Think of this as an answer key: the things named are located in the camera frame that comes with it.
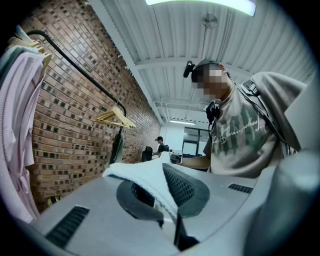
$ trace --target fluorescent light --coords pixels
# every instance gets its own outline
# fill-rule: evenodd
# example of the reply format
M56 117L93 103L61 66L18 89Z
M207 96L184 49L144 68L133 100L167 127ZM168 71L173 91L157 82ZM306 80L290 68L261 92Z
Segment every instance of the fluorescent light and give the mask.
M175 121L175 120L170 120L170 123L177 123L177 124L184 124L184 125L191 125L194 126L194 122L182 122L182 121Z
M250 16L255 15L255 12L256 12L256 4L254 2L251 2L250 0L145 0L148 6L161 4L161 3L168 3L168 2L178 2L178 1L206 2L206 3L223 5L226 7L236 9Z

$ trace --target window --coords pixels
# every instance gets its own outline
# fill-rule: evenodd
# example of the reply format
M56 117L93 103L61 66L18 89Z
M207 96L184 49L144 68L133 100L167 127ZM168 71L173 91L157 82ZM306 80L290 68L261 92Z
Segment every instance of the window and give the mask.
M184 128L183 154L190 156L204 156L204 148L209 139L207 130Z

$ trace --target man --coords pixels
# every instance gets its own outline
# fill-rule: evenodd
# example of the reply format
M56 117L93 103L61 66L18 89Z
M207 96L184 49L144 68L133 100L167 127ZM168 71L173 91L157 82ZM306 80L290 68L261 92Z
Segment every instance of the man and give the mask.
M245 95L234 84L226 68L215 61L203 60L192 71L191 80L211 100L220 99L219 118L213 125L205 156L183 159L180 165L208 168L208 172L255 178L261 171L282 159L279 139ZM251 77L260 93L249 96L265 114L272 113L273 123L290 147L300 149L284 112L306 87L302 82L273 73L259 72Z
M155 140L158 141L159 147L158 147L158 151L155 152L154 155L160 157L162 152L168 152L169 151L168 147L164 144L164 138L159 136Z

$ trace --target gray t-shirt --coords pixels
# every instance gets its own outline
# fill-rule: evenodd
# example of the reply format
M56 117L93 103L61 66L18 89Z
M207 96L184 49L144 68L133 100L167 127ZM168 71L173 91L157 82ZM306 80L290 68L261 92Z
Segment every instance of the gray t-shirt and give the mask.
M306 85L273 72L259 72L251 80L286 142L299 150L284 112ZM257 97L250 96L250 99L265 110ZM220 117L211 131L212 143L209 139L203 150L211 159L208 172L255 178L264 168L279 162L282 158L280 142L235 85L219 108Z

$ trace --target white ceiling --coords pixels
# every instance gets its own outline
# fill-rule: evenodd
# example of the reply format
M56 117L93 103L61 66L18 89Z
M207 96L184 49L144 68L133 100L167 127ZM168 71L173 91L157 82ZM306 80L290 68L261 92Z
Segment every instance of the white ceiling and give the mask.
M188 60L208 58L225 65L236 83L273 71L304 83L316 61L294 22L274 3L254 0L253 17L218 4L145 0L89 0L162 122L207 122L208 101L183 72ZM218 26L205 28L214 14Z

